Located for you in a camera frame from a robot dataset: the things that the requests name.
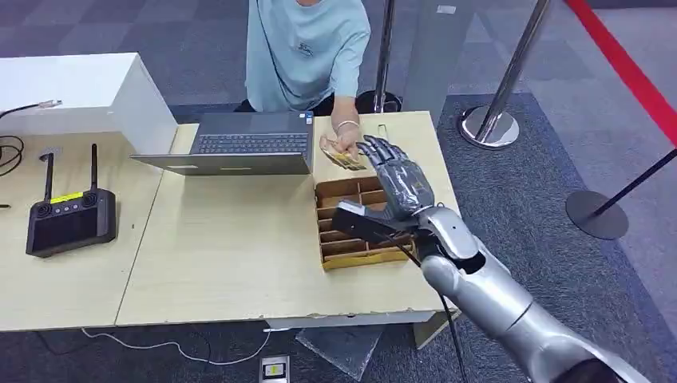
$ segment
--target antenna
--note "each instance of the antenna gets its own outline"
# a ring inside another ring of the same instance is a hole
[[[92,186],[89,188],[90,191],[95,191],[98,189],[97,185],[97,145],[92,144]]]
[[[52,176],[54,173],[54,153],[46,153],[40,156],[40,160],[47,160],[47,181],[45,182],[45,202],[52,199]]]

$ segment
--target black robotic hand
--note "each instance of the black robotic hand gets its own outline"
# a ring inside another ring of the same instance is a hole
[[[407,219],[435,204],[433,189],[423,171],[399,147],[373,136],[364,136],[364,140],[366,143],[358,142],[357,146],[374,166],[393,218]]]

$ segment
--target cable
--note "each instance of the cable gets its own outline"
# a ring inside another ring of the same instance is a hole
[[[53,107],[58,106],[58,105],[60,105],[60,104],[61,104],[61,101],[60,101],[60,100],[49,100],[49,101],[38,102],[37,104],[24,105],[24,106],[20,106],[20,107],[18,107],[18,108],[9,109],[9,110],[6,110],[6,111],[4,111],[4,112],[1,112],[1,113],[0,113],[0,118],[3,118],[4,116],[6,116],[6,115],[8,115],[8,114],[10,114],[10,113],[19,112],[19,111],[26,110],[26,109],[31,109],[31,108],[40,108],[40,109],[44,109],[44,108],[53,108]],[[3,166],[6,166],[6,165],[12,163],[12,162],[15,161],[15,160],[17,161],[16,163],[14,163],[14,165],[12,165],[12,167],[11,167],[9,170],[6,170],[6,171],[4,171],[4,172],[1,172],[1,173],[0,173],[0,177],[6,176],[6,175],[10,174],[14,169],[16,169],[16,168],[19,166],[19,164],[21,164],[21,162],[22,162],[22,160],[23,160],[23,149],[24,149],[24,147],[25,147],[23,140],[22,140],[21,138],[17,137],[17,136],[0,136],[0,139],[2,139],[2,138],[11,138],[11,139],[14,139],[14,140],[18,140],[18,141],[21,143],[21,147],[20,147],[20,148],[17,148],[15,145],[0,145],[0,160],[2,160],[2,154],[3,154],[3,149],[4,149],[4,148],[11,148],[11,149],[13,149],[14,151],[16,151],[16,154],[14,154],[14,156],[13,156],[12,158],[10,158],[9,160],[7,160],[7,161],[5,161],[5,162],[2,162],[2,163],[0,164],[0,168],[2,168]]]
[[[73,347],[72,349],[69,349],[67,351],[56,351],[52,348],[52,346],[49,345],[49,343],[47,342],[47,339],[45,339],[44,335],[40,334],[40,332],[38,332],[38,331],[34,331],[33,333],[38,337],[38,339],[40,340],[40,343],[42,343],[42,345],[45,347],[45,349],[47,349],[47,351],[49,351],[49,353],[51,353],[52,355],[54,355],[56,357],[60,357],[62,355],[68,355],[69,353],[76,353],[77,351],[80,351],[81,349],[86,349],[87,347],[94,344],[94,342],[88,340],[87,343],[83,343],[83,344],[78,345],[76,347]]]
[[[456,323],[451,320],[451,312],[449,312],[449,307],[446,305],[446,301],[442,294],[440,299],[442,300],[442,306],[444,306],[446,313],[446,320],[449,322],[449,331],[451,331],[451,338],[453,340],[453,347],[456,349],[456,359],[458,361],[458,368],[461,371],[461,379],[464,383],[468,383],[468,376],[465,374],[465,365],[463,363],[463,357],[461,356],[461,346],[458,341],[458,334],[456,333]]]
[[[111,334],[107,334],[107,333],[99,333],[99,334],[94,334],[94,335],[92,335],[92,334],[88,333],[87,330],[85,330],[84,328],[83,328],[83,329],[80,329],[80,330],[82,331],[82,333],[83,333],[84,335],[87,336],[87,338],[90,338],[90,339],[99,338],[99,337],[111,338],[111,339],[113,339],[115,342],[120,343],[121,345],[123,345],[124,347],[127,347],[128,349],[156,349],[156,348],[162,347],[162,346],[164,346],[164,345],[174,345],[174,346],[176,346],[176,349],[179,350],[179,353],[180,353],[183,357],[185,357],[186,359],[190,359],[191,361],[202,361],[202,362],[208,363],[208,364],[210,364],[210,365],[234,365],[234,364],[240,363],[240,362],[242,362],[242,361],[248,361],[249,359],[252,359],[253,357],[255,357],[256,355],[258,355],[258,354],[261,352],[261,350],[262,350],[262,349],[266,346],[266,344],[268,343],[268,339],[270,339],[270,337],[271,337],[271,333],[269,332],[269,333],[267,334],[267,336],[266,336],[266,340],[263,341],[263,344],[259,347],[259,349],[256,350],[255,353],[253,353],[252,355],[250,355],[250,356],[248,356],[248,357],[243,357],[242,359],[238,359],[238,360],[236,360],[236,361],[209,361],[208,359],[203,359],[203,358],[201,358],[201,357],[192,357],[192,356],[186,354],[186,353],[181,349],[181,345],[178,344],[178,343],[176,343],[176,342],[174,342],[174,341],[171,341],[171,342],[165,342],[165,343],[160,343],[160,344],[157,344],[157,345],[128,345],[127,343],[124,343],[124,342],[121,341],[120,339],[115,338],[115,337],[114,337],[113,335],[111,335]]]
[[[378,235],[378,236],[380,236],[381,238],[385,239],[386,241],[390,242],[393,246],[396,246],[396,247],[397,247],[398,249],[400,249],[404,254],[406,254],[407,257],[409,257],[409,259],[411,260],[411,262],[414,263],[414,265],[416,265],[416,266],[418,266],[418,267],[421,267],[421,261],[419,261],[418,259],[416,259],[416,257],[414,257],[414,255],[411,254],[411,251],[408,251],[408,250],[406,249],[406,247],[404,247],[403,245],[399,244],[398,241],[396,241],[395,239],[393,239],[393,237],[389,237],[388,235],[379,234],[379,233],[375,233],[375,234]]]
[[[3,166],[6,166],[7,164],[11,163],[12,161],[18,159],[17,162],[14,165],[12,165],[11,168],[9,168],[8,170],[0,173],[0,177],[5,176],[7,174],[10,174],[14,169],[17,168],[17,166],[19,166],[19,164],[21,164],[21,162],[23,160],[23,148],[25,147],[23,140],[21,138],[17,137],[17,136],[0,136],[0,139],[2,139],[2,138],[12,138],[12,139],[18,140],[19,143],[21,143],[21,147],[17,148],[14,145],[0,145],[0,160],[2,160],[2,154],[3,154],[2,151],[5,148],[10,148],[10,149],[13,149],[14,151],[16,151],[16,153],[14,154],[14,156],[12,158],[10,158],[7,161],[2,162],[0,164],[0,168],[2,168]]]

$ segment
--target black wire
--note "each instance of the black wire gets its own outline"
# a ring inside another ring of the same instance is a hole
[[[38,336],[38,339],[40,340],[40,343],[42,343],[42,345],[47,349],[47,351],[49,351],[49,353],[51,353],[52,355],[54,355],[54,356],[56,356],[56,357],[60,357],[60,356],[62,356],[62,355],[68,355],[69,353],[76,353],[77,351],[80,351],[81,349],[86,349],[87,347],[93,345],[95,341],[97,341],[97,339],[92,339],[92,340],[90,340],[89,342],[83,343],[83,344],[81,344],[81,345],[78,345],[78,346],[73,347],[72,349],[69,349],[69,350],[66,350],[66,351],[55,351],[55,350],[49,345],[49,343],[47,342],[47,340],[45,339],[45,337],[44,337],[42,334],[40,334],[39,331],[34,331],[33,334],[35,334],[36,336]]]
[[[379,233],[375,233],[375,234],[378,235],[379,237],[385,239],[386,241],[390,242],[390,243],[393,244],[394,246],[396,246],[396,247],[397,247],[398,249],[400,249],[404,254],[406,254],[407,257],[409,257],[409,259],[411,260],[411,262],[414,263],[414,265],[416,265],[416,266],[418,266],[418,267],[421,267],[421,261],[419,261],[418,259],[416,259],[416,257],[414,257],[414,255],[411,254],[411,252],[408,251],[408,250],[406,249],[406,247],[404,247],[403,245],[399,244],[398,241],[394,240],[392,237],[389,237],[388,235],[379,234]]]
[[[24,110],[24,109],[37,108],[38,106],[40,106],[40,105],[39,104],[31,104],[31,105],[24,105],[24,106],[20,106],[18,108],[6,110],[5,112],[0,113],[0,118],[3,118],[4,116],[6,116],[10,113],[18,112],[18,111],[21,111],[21,110]],[[21,143],[20,148],[17,148],[14,145],[0,145],[0,160],[2,160],[2,150],[4,148],[12,148],[15,151],[17,151],[17,154],[15,154],[14,157],[12,157],[9,160],[0,164],[0,168],[3,167],[3,166],[6,166],[7,164],[11,163],[12,161],[18,159],[16,164],[12,165],[12,167],[9,170],[0,173],[0,177],[2,177],[2,176],[6,176],[6,175],[10,174],[14,169],[16,169],[19,166],[19,164],[21,164],[21,162],[23,161],[23,148],[25,147],[25,145],[23,143],[23,140],[21,138],[17,137],[17,136],[0,136],[0,138],[13,138],[15,140],[18,140]]]
[[[5,112],[0,113],[0,118],[3,118],[4,116],[6,116],[10,113],[18,112],[18,111],[24,110],[24,109],[37,108],[38,106],[40,106],[40,104],[24,105],[24,106],[20,106],[18,108],[9,109],[9,110],[6,110]]]
[[[2,160],[2,151],[4,150],[4,148],[12,148],[14,151],[16,151],[16,154],[14,154],[14,156],[12,158],[10,158],[7,161],[0,164],[0,168],[2,168],[3,166],[6,166],[7,164],[11,163],[12,161],[18,159],[18,161],[14,165],[12,165],[12,167],[9,170],[0,173],[0,177],[7,175],[7,174],[10,174],[14,169],[17,168],[17,166],[19,166],[19,164],[21,164],[21,162],[23,160],[23,148],[25,147],[23,140],[21,138],[17,137],[17,136],[0,136],[0,139],[2,139],[2,138],[12,138],[12,139],[18,140],[21,143],[21,147],[17,148],[14,145],[0,145],[0,160]]]
[[[461,371],[461,379],[464,381],[464,383],[468,383],[468,376],[465,374],[465,365],[463,363],[463,357],[461,356],[461,346],[460,342],[458,341],[458,334],[456,333],[456,323],[451,320],[451,312],[449,311],[449,307],[446,305],[446,300],[440,295],[440,299],[442,300],[442,306],[444,306],[445,313],[446,313],[446,320],[449,322],[449,331],[451,331],[451,338],[453,340],[453,347],[456,349],[456,359],[458,361],[458,368]]]

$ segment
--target sticker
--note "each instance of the sticker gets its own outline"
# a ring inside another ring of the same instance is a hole
[[[284,365],[266,365],[266,376],[267,377],[278,377],[284,375]]]
[[[80,197],[82,197],[82,191],[80,191],[79,193],[62,195],[61,197],[52,198],[52,199],[49,200],[49,203],[60,203],[60,202],[70,201],[72,199],[76,199],[76,198],[80,198]]]
[[[456,13],[456,7],[455,6],[437,6],[437,12],[439,14],[455,14]]]
[[[170,169],[197,169],[195,165],[167,165]]]

